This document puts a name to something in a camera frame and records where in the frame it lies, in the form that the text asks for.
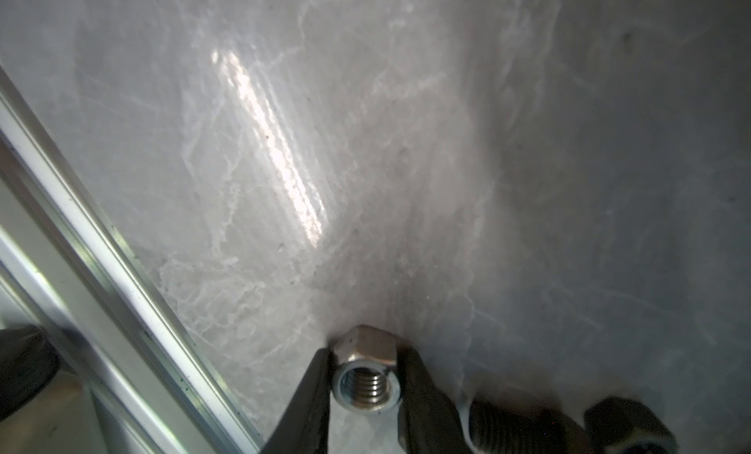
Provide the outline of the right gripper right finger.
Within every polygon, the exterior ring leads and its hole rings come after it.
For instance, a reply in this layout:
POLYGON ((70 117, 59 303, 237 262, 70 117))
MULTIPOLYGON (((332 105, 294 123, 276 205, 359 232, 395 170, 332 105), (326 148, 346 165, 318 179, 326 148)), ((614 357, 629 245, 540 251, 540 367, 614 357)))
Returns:
POLYGON ((397 438, 406 453, 471 453, 458 410, 434 383, 420 354, 399 346, 401 402, 397 438))

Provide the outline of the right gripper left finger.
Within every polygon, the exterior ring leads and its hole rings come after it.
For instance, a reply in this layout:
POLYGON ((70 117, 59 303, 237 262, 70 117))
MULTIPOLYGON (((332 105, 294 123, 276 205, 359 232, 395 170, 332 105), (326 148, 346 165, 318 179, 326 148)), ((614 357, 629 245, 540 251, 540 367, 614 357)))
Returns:
POLYGON ((332 352, 317 350, 262 454, 326 454, 331 419, 332 352))

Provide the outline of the silver hex nut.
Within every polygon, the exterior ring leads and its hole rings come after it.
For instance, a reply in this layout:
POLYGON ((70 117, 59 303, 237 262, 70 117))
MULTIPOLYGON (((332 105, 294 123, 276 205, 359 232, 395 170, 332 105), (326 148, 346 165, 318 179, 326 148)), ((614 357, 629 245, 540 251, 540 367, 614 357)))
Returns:
POLYGON ((401 400, 399 342, 384 330, 361 325, 352 328, 332 348, 332 394, 343 408, 377 415, 394 409, 401 400))

